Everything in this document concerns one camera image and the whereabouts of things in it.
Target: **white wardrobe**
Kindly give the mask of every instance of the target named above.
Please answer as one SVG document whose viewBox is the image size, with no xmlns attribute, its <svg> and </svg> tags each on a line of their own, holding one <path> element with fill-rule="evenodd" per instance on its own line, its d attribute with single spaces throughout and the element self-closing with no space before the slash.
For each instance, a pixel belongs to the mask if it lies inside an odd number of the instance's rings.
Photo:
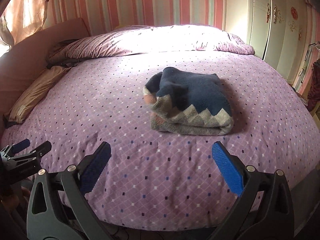
<svg viewBox="0 0 320 240">
<path fill-rule="evenodd" d="M 226 31 L 253 46 L 257 57 L 292 84 L 305 47 L 307 5 L 305 0 L 226 0 Z"/>
</svg>

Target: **silver bolt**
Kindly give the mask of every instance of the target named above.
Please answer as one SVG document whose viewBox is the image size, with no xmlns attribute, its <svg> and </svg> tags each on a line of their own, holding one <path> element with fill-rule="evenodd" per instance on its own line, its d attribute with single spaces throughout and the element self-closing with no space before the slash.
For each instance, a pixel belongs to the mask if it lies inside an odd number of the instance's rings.
<svg viewBox="0 0 320 240">
<path fill-rule="evenodd" d="M 41 169 L 41 170 L 39 170 L 39 171 L 38 171 L 38 174 L 39 174 L 39 175 L 43 175 L 43 174 L 45 174 L 45 169 Z"/>
<path fill-rule="evenodd" d="M 247 171 L 254 172 L 255 170 L 256 170 L 256 168 L 253 167 L 252 165 L 247 166 Z"/>
<path fill-rule="evenodd" d="M 284 172 L 281 171 L 281 170 L 277 170 L 277 174 L 278 174 L 279 176 L 283 176 L 283 175 L 284 175 Z"/>
<path fill-rule="evenodd" d="M 75 165 L 70 165 L 68 166 L 67 171 L 74 171 L 75 169 L 76 169 Z"/>
</svg>

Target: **curtain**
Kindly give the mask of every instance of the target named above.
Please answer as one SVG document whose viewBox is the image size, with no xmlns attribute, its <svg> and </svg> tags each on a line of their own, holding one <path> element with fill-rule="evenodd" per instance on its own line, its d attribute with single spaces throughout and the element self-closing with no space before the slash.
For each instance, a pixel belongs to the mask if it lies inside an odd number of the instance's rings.
<svg viewBox="0 0 320 240">
<path fill-rule="evenodd" d="M 0 37 L 12 47 L 40 31 L 47 18 L 49 0 L 10 0 L 0 18 Z"/>
</svg>

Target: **purple bed sheet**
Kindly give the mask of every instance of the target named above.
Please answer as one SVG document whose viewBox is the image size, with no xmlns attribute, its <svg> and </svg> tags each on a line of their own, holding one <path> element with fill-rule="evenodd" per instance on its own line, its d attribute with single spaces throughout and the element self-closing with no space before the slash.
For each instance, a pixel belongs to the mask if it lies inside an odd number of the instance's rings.
<svg viewBox="0 0 320 240">
<path fill-rule="evenodd" d="M 235 121 L 230 134 L 183 136 L 150 129 L 142 88 L 167 66 L 221 78 Z M 25 138 L 31 141 L 29 149 L 52 143 L 42 159 L 50 172 L 78 164 L 102 141 L 110 143 L 112 157 L 85 197 L 99 219 L 145 230 L 221 222 L 236 196 L 212 159 L 215 141 L 259 171 L 282 169 L 290 188 L 320 160 L 319 130 L 286 81 L 253 55 L 222 51 L 84 61 L 49 91 L 24 124 L 7 129 L 1 144 Z"/>
</svg>

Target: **headboard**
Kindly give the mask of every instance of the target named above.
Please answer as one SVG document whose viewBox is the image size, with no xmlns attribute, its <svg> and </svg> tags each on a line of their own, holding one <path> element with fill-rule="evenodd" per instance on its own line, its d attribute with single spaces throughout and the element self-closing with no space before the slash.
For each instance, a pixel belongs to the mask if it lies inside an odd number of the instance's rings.
<svg viewBox="0 0 320 240">
<path fill-rule="evenodd" d="M 31 35 L 0 57 L 0 137 L 4 131 L 3 114 L 45 69 L 48 50 L 57 42 L 88 36 L 84 22 L 77 18 Z"/>
</svg>

